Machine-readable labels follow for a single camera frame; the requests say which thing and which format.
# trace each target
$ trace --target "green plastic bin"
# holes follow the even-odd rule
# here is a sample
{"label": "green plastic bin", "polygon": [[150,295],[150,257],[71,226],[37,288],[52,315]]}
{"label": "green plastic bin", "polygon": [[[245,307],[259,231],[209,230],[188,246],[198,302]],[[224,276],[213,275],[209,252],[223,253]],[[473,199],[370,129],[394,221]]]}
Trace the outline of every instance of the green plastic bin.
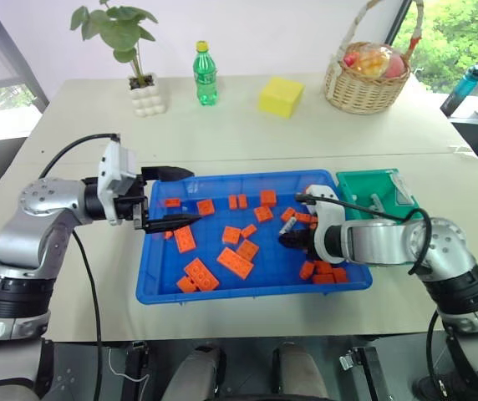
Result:
{"label": "green plastic bin", "polygon": [[[397,203],[397,190],[393,182],[391,182],[390,175],[398,172],[397,169],[388,169],[337,173],[338,188],[343,197],[342,201],[369,208],[374,205],[371,200],[371,195],[377,194],[386,213],[398,217],[405,217],[412,209],[419,207],[419,204],[413,196],[414,204],[411,206]],[[347,220],[367,220],[374,218],[370,213],[349,208],[346,209],[345,213]],[[420,215],[414,215],[412,218],[419,219]]]}

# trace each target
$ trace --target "orange lego brick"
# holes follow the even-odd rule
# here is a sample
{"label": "orange lego brick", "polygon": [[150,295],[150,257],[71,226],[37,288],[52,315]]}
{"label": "orange lego brick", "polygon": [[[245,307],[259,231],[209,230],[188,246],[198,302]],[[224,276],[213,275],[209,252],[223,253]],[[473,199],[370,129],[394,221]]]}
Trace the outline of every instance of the orange lego brick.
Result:
{"label": "orange lego brick", "polygon": [[263,223],[264,221],[269,221],[272,219],[272,212],[266,206],[257,207],[256,209],[254,209],[254,214],[256,215],[256,218],[260,223]]}
{"label": "orange lego brick", "polygon": [[291,217],[293,217],[294,215],[295,215],[295,210],[294,210],[292,207],[288,207],[288,208],[286,209],[286,211],[284,211],[284,212],[282,213],[282,215],[280,216],[280,218],[287,223],[287,221],[288,221]]}
{"label": "orange lego brick", "polygon": [[195,282],[196,286],[200,288],[200,291],[213,291],[220,284],[206,265],[198,258],[189,263],[183,270],[185,270],[191,280]]}
{"label": "orange lego brick", "polygon": [[336,279],[336,283],[348,282],[347,272],[342,267],[335,267],[333,269],[333,276]]}
{"label": "orange lego brick", "polygon": [[181,206],[180,198],[165,199],[165,207],[180,207],[180,206]]}
{"label": "orange lego brick", "polygon": [[300,278],[302,278],[303,280],[307,280],[309,277],[311,277],[313,274],[314,267],[315,265],[313,263],[311,263],[310,261],[305,261],[303,263],[303,266],[300,268]]}
{"label": "orange lego brick", "polygon": [[244,259],[247,259],[248,261],[252,261],[254,256],[257,254],[257,251],[259,251],[259,246],[252,241],[245,240],[237,248],[236,254]]}
{"label": "orange lego brick", "polygon": [[199,200],[196,205],[198,206],[198,213],[202,216],[215,214],[215,207],[211,199]]}
{"label": "orange lego brick", "polygon": [[246,226],[245,228],[242,229],[241,235],[242,235],[243,238],[248,238],[249,236],[251,236],[256,231],[257,231],[256,226],[251,224],[251,225]]}
{"label": "orange lego brick", "polygon": [[237,203],[239,204],[239,209],[246,209],[248,207],[247,196],[245,194],[238,195]]}
{"label": "orange lego brick", "polygon": [[236,227],[224,227],[224,232],[222,233],[222,242],[227,242],[228,244],[237,245],[239,238],[241,237],[241,229]]}
{"label": "orange lego brick", "polygon": [[196,248],[195,238],[189,226],[178,228],[174,231],[175,243],[180,253],[192,251]]}
{"label": "orange lego brick", "polygon": [[333,273],[332,265],[327,261],[315,261],[315,272],[317,274],[331,274]]}
{"label": "orange lego brick", "polygon": [[243,280],[248,277],[252,271],[252,268],[254,267],[252,263],[237,255],[228,247],[224,248],[219,257],[217,257],[216,261],[221,263],[224,267],[230,269]]}
{"label": "orange lego brick", "polygon": [[313,284],[335,284],[333,274],[314,274]]}
{"label": "orange lego brick", "polygon": [[228,196],[228,203],[230,204],[230,209],[234,211],[237,208],[237,196],[235,195]]}
{"label": "orange lego brick", "polygon": [[176,285],[183,291],[183,292],[194,292],[196,291],[196,284],[188,277],[183,276]]}
{"label": "orange lego brick", "polygon": [[308,213],[295,213],[295,217],[297,218],[297,221],[308,224],[312,219],[312,215],[309,215]]}
{"label": "orange lego brick", "polygon": [[276,191],[275,190],[262,190],[260,194],[262,200],[262,206],[274,207],[276,206]]}

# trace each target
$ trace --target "green bottle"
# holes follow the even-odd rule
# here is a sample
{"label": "green bottle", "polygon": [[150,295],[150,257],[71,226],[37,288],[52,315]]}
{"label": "green bottle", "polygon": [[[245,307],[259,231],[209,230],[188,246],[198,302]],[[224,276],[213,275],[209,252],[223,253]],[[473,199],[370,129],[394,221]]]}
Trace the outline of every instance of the green bottle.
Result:
{"label": "green bottle", "polygon": [[196,96],[203,106],[212,106],[218,97],[216,93],[216,66],[215,62],[207,52],[207,42],[201,40],[196,42],[198,54],[192,69],[195,72]]}

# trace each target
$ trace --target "potted plant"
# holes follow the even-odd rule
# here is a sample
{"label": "potted plant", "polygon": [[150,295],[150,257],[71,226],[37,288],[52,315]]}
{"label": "potted plant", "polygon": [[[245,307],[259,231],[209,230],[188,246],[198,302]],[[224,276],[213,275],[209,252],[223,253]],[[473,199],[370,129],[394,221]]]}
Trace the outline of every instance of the potted plant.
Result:
{"label": "potted plant", "polygon": [[70,29],[81,27],[83,40],[98,35],[113,49],[113,56],[121,63],[130,63],[135,73],[130,77],[130,96],[135,114],[140,117],[165,112],[155,74],[143,74],[140,64],[141,39],[155,41],[150,32],[140,24],[146,19],[157,23],[148,11],[136,7],[110,7],[108,0],[99,0],[105,9],[92,12],[81,6],[72,14]]}

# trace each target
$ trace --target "table surface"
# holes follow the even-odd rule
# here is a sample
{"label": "table surface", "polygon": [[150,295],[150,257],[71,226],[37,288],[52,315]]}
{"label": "table surface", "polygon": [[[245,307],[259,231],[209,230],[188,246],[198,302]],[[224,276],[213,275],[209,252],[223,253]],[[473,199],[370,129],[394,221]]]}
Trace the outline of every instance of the table surface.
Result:
{"label": "table surface", "polygon": [[[221,103],[198,107],[185,79],[162,79],[173,96],[163,115],[130,113],[123,81],[68,81],[0,180],[0,230],[16,208],[18,192],[61,147],[83,135],[118,131],[141,165],[179,165],[197,175],[325,169],[331,172],[398,168],[419,203],[455,221],[478,261],[478,159],[453,154],[466,145],[412,79],[387,112],[345,114],[318,92],[322,76],[307,84],[290,120],[255,110],[267,77],[223,79]],[[89,89],[100,93],[89,94]],[[82,145],[52,175],[95,175],[106,141]],[[422,332],[434,304],[408,267],[371,267],[373,285],[357,292],[234,298],[145,306],[135,298],[144,235],[129,222],[78,228],[98,288],[105,341]],[[94,341],[88,279],[71,241],[50,304],[49,338]]]}

